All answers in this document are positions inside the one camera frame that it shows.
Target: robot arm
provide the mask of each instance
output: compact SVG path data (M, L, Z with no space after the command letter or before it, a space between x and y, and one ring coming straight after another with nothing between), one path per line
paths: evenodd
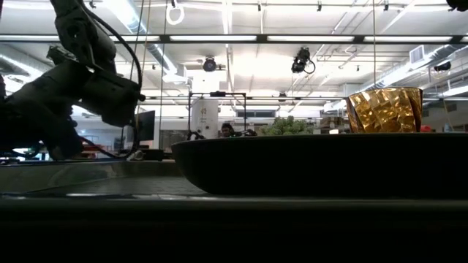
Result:
M91 18L83 0L50 2L61 44L76 60L54 53L55 67L0 102L0 121L7 127L0 132L6 136L0 151L41 140L54 159L68 159L82 151L70 117L72 105L123 127L132 124L137 101L145 97L141 83L116 74L116 46Z

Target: fluorescent light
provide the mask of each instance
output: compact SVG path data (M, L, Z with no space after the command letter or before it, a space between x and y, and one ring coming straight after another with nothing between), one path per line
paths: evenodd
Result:
M146 25L140 23L140 15L136 12L132 2L127 0L104 0L104 5L133 33L137 32L140 25L140 32L148 32Z
M448 97L448 96L455 96L459 94L463 94L468 92L468 85L460 87L460 88L452 88L442 94L439 95L440 98Z
M5 1L3 7L11 9L24 9L24 10L53 10L53 6L50 3L44 2L23 2L18 3L19 1Z
M109 36L113 41L118 41L117 37L115 36ZM125 40L125 41L159 41L160 38L159 36L148 36L148 38L145 36L145 35L140 35L140 36L122 36L122 38Z
M59 36L47 35L0 35L0 41L59 41Z
M255 41L257 36L240 36L240 35L224 35L224 36L170 36L171 41Z
M449 42L453 37L375 37L376 42ZM373 42L374 37L364 37L364 42Z
M268 41L295 41L295 42L352 42L350 36L268 36Z
M109 36L111 40L113 41L118 41L117 37L115 36ZM159 36L148 36L148 39L146 38L145 35L140 35L140 36L122 36L122 38L125 41L159 41L160 37ZM0 35L0 41L41 41L41 42L57 42L60 41L60 38L58 35L55 36L50 36L50 35L9 35L9 34L2 34Z

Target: wire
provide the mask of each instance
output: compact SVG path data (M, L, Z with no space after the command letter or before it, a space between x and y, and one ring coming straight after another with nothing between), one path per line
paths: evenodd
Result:
M375 39L375 28L376 28L376 20L375 20L375 0L372 0L372 15L374 16L374 88L377 87L377 44L376 44L376 39Z
M112 26L110 26L108 23L106 23L103 19L98 17L96 14L93 12L89 11L86 9L86 13L89 14L95 21L103 25L110 33L112 33L118 40L119 42L129 51L132 59L135 61L135 66L137 67L137 73L138 73L138 87L141 90L141 87L143 86L143 72L141 71L141 65L140 65L140 60L138 60L137 55L135 52L132 50L132 48L129 46L127 41L114 29Z
M133 62L135 63L135 66L137 67L137 84L138 84L138 91L141 91L141 88L143 86L143 71L141 69L141 65L140 65L140 60L138 59L135 51L129 46L129 44L127 43L127 41L125 41L125 39L112 27L110 26L108 23L106 23L103 19L101 19L99 16L97 16L96 14L94 14L91 10L87 9L87 8L83 8L85 10L85 12L91 17L93 18L96 22L100 23L102 26L104 26L111 34L113 34L118 40L119 42L127 49L127 51L130 53L132 59L133 59ZM139 22L139 26L141 25L141 21L143 19L143 16L141 15L140 16L140 22ZM97 145L95 145L92 141L86 139L86 138L83 138L81 137L82 141L88 143L90 146L92 147L95 147L100 153L106 155L106 156L109 156L111 158L116 158L116 159L127 159L129 158L137 149L138 149L138 146L140 145L140 140L139 140L139 137L138 137L138 129L137 129L137 121L135 119L135 117L131 120L130 122L130 126L133 128L133 143L132 143L132 148L130 149L130 151L125 154L124 156L117 156L117 155L114 155L112 153L109 153L107 152L106 150L103 150L101 148L99 148Z
M137 39L138 39L138 36L140 34L140 29L141 29L141 21L143 19L143 6L145 5L145 0L143 0L141 2L141 8L140 8L140 21L138 23L138 27L137 27ZM133 53L136 54L137 52L137 49L138 49L138 43L135 43L135 48L133 50ZM143 68L141 69L141 72L144 71L145 69L145 56L143 56ZM133 66L135 66L135 62L137 63L138 66L140 66L140 63L138 60L135 60L135 59L132 59L132 67L130 68L130 80L132 80L133 78ZM138 133L138 113L140 112L140 103L138 103L138 108L137 108L137 117L135 119L135 128L136 130L134 130L133 133ZM125 127L122 127L122 131L121 131L121 136L120 136L120 141L121 141L121 144L120 144L120 149L119 149L119 153L123 150L123 147L124 147L124 144L123 144L123 141L124 141L124 130L125 130Z
M304 72L307 73L307 74L309 74L309 75L310 75L310 74L313 74L313 73L315 72L315 69L316 69L315 63L314 63L313 61L310 61L310 63L311 63L312 65L314 65L314 70L312 70L311 72L307 72L307 71L304 69Z
M166 30L167 30L167 19L164 20L164 34L166 35ZM166 51L166 44L162 45L162 57L164 58ZM162 79L162 76L164 74L164 63L166 62L165 59L162 60L161 64L161 94L160 94L160 99L159 99L159 141L158 141L158 149L162 150L162 141L161 141L161 124L162 124L162 87L164 86L164 80Z

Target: black cable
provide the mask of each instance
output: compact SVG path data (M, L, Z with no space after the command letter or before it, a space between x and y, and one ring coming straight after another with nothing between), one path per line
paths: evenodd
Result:
M166 7L167 7L168 4L169 4L169 0L166 0ZM167 29L167 18L164 19L164 35L166 35L166 29ZM162 44L161 76L164 75L164 64L166 62L166 60L164 60L165 51L166 51L166 44ZM158 127L159 128L159 131L158 131L158 135L159 135L158 149L160 149L160 150L164 150L164 149L162 149L162 136L161 136L161 133L162 133L162 127L161 127L162 126L162 87L163 86L164 86L164 81L163 81L163 79L161 77L161 92L160 92L160 95L159 95L159 105L160 105L159 106L159 127Z
M137 28L137 38L140 34L140 29L141 29L141 21L143 20L143 7L145 6L145 0L143 0L141 2L141 9L140 9L140 21L138 23L138 28ZM138 43L135 43L135 49L133 50L133 53L136 53L137 52L137 49L138 49ZM132 79L133 77L133 66L135 65L135 62L138 63L138 66L140 66L140 62L139 61L135 61L134 59L132 60L132 67L130 68L130 80ZM125 130L125 127L122 127L122 131L121 131L121 136L120 136L120 141L121 141L121 144L120 144L120 148L119 148L119 153L123 150L123 147L124 147L124 144L123 144L123 141L124 141L124 130Z
M112 26L110 26L108 23L106 23L103 19L101 19L100 17L98 17L96 14L89 11L88 9L86 9L86 13L88 13L89 16L91 16L93 19L95 19L98 23L103 25L129 51L132 59L135 61L135 66L137 67L137 73L138 73L138 82L137 83L138 83L138 86L139 86L139 88L141 90L141 87L143 86L143 72L141 71L140 60L138 60L137 55L135 54L133 49L129 46L127 41L125 41L125 39L114 28L112 28Z
M84 10L91 18L93 18L95 21L100 23L111 34L113 34L119 40L119 42L127 49L127 51L130 53L130 55L131 55L131 57L132 57L132 59L133 59L133 61L135 63L135 66L137 67L137 76L138 76L137 84L138 84L138 87L139 87L138 91L141 91L141 87L143 86L143 71L141 69L140 60L138 59L138 57L135 54L134 50L129 46L127 41L125 41L125 39L114 28L112 28L112 26L110 26L103 19L101 19L96 14L94 14L91 10L89 10L89 9L87 9L85 7L84 7ZM135 118L132 119L131 127L133 128L133 144L132 144L132 148L130 149L130 151L125 156L116 156L116 155L114 155L112 153L107 152L106 150L103 150L103 149L97 147L92 141L90 141L90 140L88 140L86 138L81 137L81 139L82 139L82 141L88 143L90 146L95 147L100 153L102 153L102 154L104 154L106 156L109 156L111 158L116 158L116 159L127 159L128 157L130 157L137 150L137 148L140 145L140 141L139 141L139 138L138 138L137 124L136 124Z
M312 65L314 65L314 70L312 70L312 72L307 72L306 69L304 69L304 72L307 73L307 74L309 74L309 75L310 75L310 74L313 74L313 73L315 72L315 69L316 69L315 63L314 63L313 61L310 61L310 63L311 63Z

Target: mounted camera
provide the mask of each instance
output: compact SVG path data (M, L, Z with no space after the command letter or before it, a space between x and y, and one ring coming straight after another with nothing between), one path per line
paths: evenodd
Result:
M435 66L434 70L436 72L441 72L441 71L448 71L451 68L452 68L452 63L449 61L449 62L446 62L446 63L444 63L442 65Z
M447 0L447 4L452 7L451 11L457 9L460 12L465 12L468 10L467 0Z
M278 97L279 97L279 98L281 98L281 97L283 97L283 98L287 97L286 92L280 92ZM285 100L285 99L278 99L278 102L286 102L286 100Z
M216 62L214 57L207 57L205 63L203 63L203 70L206 72L213 72L216 70Z
M306 71L308 64L314 65L314 70L311 72ZM291 67L292 73L301 73L305 72L307 74L312 74L315 72L315 63L310 59L310 52L308 47L301 47L297 56L294 58L294 62Z

